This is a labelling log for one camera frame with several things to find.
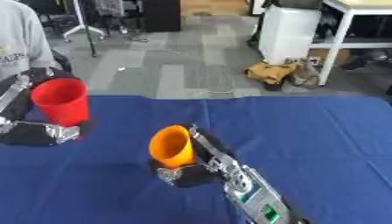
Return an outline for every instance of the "wire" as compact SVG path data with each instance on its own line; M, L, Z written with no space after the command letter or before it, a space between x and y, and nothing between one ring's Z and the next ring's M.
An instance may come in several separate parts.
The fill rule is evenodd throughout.
M184 56L186 56L186 57L188 57L188 58L190 58L190 59L192 59L192 60L195 60L195 61L197 61L197 62L199 62L199 63L203 63L203 64L204 64L204 61L202 61L201 59L196 59L196 58L194 58L193 56L191 56L191 55L189 55L189 54L187 54L187 53L174 51L174 50L169 49L169 48L166 48L165 50L170 51L170 52L172 52L172 53L177 53L177 54L184 55ZM227 70L226 70L225 68L222 68L222 72L223 72L223 73L225 74L225 76L226 76L229 80L231 80L231 82L232 82L232 87L230 88L230 90L228 90L228 91L213 91L213 90L207 90L207 91L198 93L194 98L195 98L195 99L199 99L202 95L206 95L206 94L231 94L231 93L233 93L233 92L235 91L235 79L234 79L233 77L230 77L230 76L229 76L229 74L228 74L228 72L227 72ZM198 85L197 85L197 89L200 89L200 88L201 88L201 87L200 87L200 79L198 79L197 84L198 84Z

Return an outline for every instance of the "plastic cup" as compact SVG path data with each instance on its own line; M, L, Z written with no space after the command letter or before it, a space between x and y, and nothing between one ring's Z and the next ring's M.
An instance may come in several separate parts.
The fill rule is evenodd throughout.
M168 168L196 162L189 133L179 125L161 129L155 134L150 141L150 154Z
M46 81L32 90L31 99L51 123L70 127L88 120L86 85L81 80Z

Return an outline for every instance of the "red cup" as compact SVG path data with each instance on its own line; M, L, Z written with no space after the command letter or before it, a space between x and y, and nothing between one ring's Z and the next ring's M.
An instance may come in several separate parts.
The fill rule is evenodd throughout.
M31 99L51 123L70 127L88 120L86 85L81 80L46 81L32 90Z

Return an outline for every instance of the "gray sweatshirt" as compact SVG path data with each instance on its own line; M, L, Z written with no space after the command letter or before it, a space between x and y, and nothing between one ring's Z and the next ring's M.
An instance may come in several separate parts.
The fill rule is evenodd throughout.
M30 7L0 0L0 80L30 67L52 67L44 29Z

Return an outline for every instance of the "white table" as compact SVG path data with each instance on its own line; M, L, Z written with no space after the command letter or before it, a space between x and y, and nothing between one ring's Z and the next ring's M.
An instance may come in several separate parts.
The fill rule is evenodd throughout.
M333 68L333 63L343 48L392 48L392 43L388 42L360 42L344 43L347 31L356 15L392 15L392 0L324 0L325 4L344 13L339 29L333 42L318 43L311 45L311 48L330 49L325 59L323 69L320 73L320 86L324 86Z
M67 38L69 35L76 33L80 30L86 29L86 25L84 23L84 19L81 14L81 5L79 4L79 0L73 0L73 7L75 8L76 17L78 18L79 24L77 26L75 26L74 28L72 28L71 30L64 33L63 37L67 42L69 42L69 40ZM97 28L94 28L94 27L91 27L91 26L88 26L88 29L91 32L96 32L96 33L100 34L100 39L105 39L106 34L104 31L97 29Z

